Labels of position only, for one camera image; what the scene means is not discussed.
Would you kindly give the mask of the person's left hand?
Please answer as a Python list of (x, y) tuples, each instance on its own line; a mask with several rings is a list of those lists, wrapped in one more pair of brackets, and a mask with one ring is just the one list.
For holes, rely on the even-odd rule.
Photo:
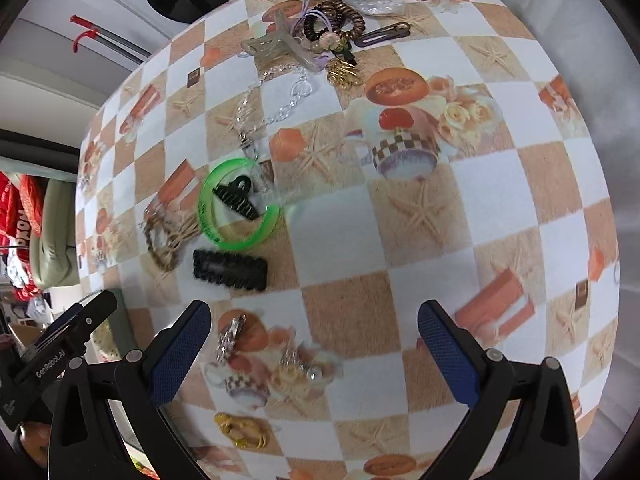
[(27, 455), (41, 468), (48, 466), (51, 426), (42, 422), (24, 422), (18, 440)]

